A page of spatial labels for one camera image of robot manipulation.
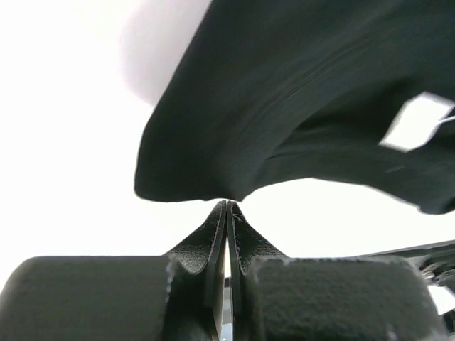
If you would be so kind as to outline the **black t shirt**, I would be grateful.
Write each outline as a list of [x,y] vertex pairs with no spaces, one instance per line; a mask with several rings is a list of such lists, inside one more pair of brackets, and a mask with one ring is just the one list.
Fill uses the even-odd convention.
[[241,201],[300,178],[454,210],[454,123],[381,145],[406,104],[454,99],[453,1],[214,1],[149,119],[134,189]]

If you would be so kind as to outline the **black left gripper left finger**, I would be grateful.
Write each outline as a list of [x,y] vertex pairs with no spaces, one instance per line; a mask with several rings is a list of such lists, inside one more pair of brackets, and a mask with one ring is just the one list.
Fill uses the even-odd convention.
[[219,340],[225,218],[161,256],[39,256],[1,292],[2,340]]

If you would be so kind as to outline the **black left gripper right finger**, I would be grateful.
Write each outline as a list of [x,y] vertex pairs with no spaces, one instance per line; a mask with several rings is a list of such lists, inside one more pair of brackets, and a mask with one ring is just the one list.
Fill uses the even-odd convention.
[[423,276],[398,256],[284,255],[227,205],[235,340],[446,340]]

